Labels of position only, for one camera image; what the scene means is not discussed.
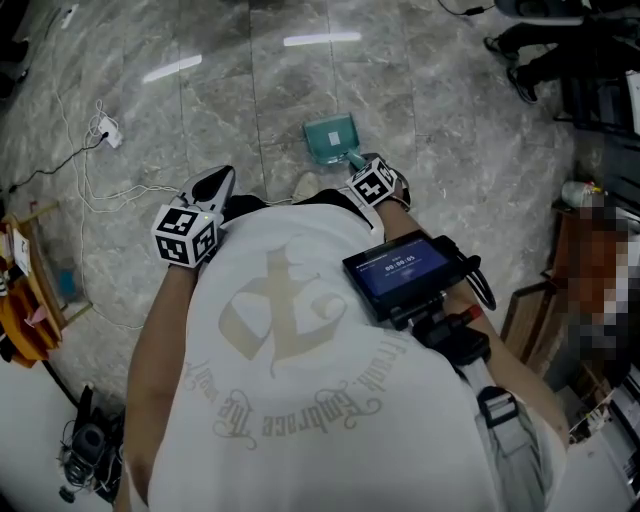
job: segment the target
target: electrical outlet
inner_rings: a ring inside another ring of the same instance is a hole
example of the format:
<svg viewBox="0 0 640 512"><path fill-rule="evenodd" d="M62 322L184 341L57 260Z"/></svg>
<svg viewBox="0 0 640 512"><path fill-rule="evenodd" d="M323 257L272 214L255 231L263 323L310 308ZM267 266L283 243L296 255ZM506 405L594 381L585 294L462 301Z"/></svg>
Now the electrical outlet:
<svg viewBox="0 0 640 512"><path fill-rule="evenodd" d="M117 148L120 144L122 144L122 132L120 132L116 125L111 122L110 119L103 117L100 124L98 124L98 131L100 133L109 132L107 136L107 142L111 144L112 148Z"/></svg>
<svg viewBox="0 0 640 512"><path fill-rule="evenodd" d="M67 27L69 26L69 23L71 23L71 18L73 18L73 15L76 13L76 11L78 10L78 5L79 4L73 4L71 6L71 9L69 9L67 11L67 14L65 15L65 17L62 19L62 30L66 30Z"/></svg>

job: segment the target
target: small display screen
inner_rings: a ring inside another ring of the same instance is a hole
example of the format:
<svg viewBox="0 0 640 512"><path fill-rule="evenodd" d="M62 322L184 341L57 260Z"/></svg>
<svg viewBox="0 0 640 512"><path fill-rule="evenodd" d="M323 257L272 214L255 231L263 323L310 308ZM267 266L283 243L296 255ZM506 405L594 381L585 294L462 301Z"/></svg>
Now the small display screen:
<svg viewBox="0 0 640 512"><path fill-rule="evenodd" d="M379 297L447 263L442 254L421 239L390 249L355 270L371 293Z"/></svg>

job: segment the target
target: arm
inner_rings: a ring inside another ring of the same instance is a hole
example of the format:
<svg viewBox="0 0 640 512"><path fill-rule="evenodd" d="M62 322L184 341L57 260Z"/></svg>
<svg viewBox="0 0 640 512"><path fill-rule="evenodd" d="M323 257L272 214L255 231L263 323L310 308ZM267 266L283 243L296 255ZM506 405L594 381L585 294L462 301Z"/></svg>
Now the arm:
<svg viewBox="0 0 640 512"><path fill-rule="evenodd" d="M422 230L420 225L394 201L383 201L376 206L376 211L382 219L387 240ZM473 304L477 304L475 295L467 282L463 281L447 290L444 310L448 314L461 313ZM507 350L486 316L474 320L469 326L489 336L491 359L487 366L496 384L522 398L551 425L567 446L567 419L551 389Z"/></svg>
<svg viewBox="0 0 640 512"><path fill-rule="evenodd" d="M153 463L182 372L187 313L196 279L194 270L169 268L129 367L124 455L133 483L145 503ZM117 512L129 510L128 498L129 485L123 474L116 499Z"/></svg>

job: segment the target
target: floor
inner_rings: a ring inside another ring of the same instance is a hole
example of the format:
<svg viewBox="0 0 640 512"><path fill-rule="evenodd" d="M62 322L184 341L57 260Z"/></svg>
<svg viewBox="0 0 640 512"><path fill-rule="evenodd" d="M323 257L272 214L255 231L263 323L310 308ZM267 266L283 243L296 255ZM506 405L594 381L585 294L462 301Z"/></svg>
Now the floor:
<svg viewBox="0 0 640 512"><path fill-rule="evenodd" d="M510 88L482 46L485 35L512 24L496 9L461 19L435 0L82 0L67 30L56 18L47 32L55 7L32 0L19 30L32 38L32 64L0 112L3 189L71 153L56 90L75 149L98 99L124 134L117 150L103 144L88 154L96 196L138 184L179 187L226 163L238 172L237 192L269 200L288 197L309 170L325 186L342 186L346 167L315 166L300 126L352 112L362 150L381 153L409 178L419 222L482 257L498 328L511 293L538 281L545 267L549 205L559 187L576 160L588 167L601 158L592 144L576 142L571 127L551 121L556 84L540 88L537 106ZM287 36L352 31L362 39L283 45ZM143 83L147 73L195 55L200 65ZM83 172L84 159L76 161ZM96 308L138 326L165 271L149 228L171 194L149 192L116 213L85 208L81 242L76 179L72 165L38 176L11 196L10 209L60 200L42 222L50 258L75 269L80 282L82 250ZM108 210L122 202L90 204ZM89 312L65 331L52 363L75 393L92 381L117 404L138 332Z"/></svg>

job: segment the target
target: black and white marker cube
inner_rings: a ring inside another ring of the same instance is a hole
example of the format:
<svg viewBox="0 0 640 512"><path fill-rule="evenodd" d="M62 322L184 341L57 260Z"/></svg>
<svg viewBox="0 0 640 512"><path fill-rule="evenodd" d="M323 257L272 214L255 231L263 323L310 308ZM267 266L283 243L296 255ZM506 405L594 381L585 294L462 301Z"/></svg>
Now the black and white marker cube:
<svg viewBox="0 0 640 512"><path fill-rule="evenodd" d="M216 246L220 216L162 205L151 228L160 259L193 268Z"/></svg>
<svg viewBox="0 0 640 512"><path fill-rule="evenodd" d="M347 186L365 206L375 206L395 190L397 176L385 163L376 158L351 176Z"/></svg>

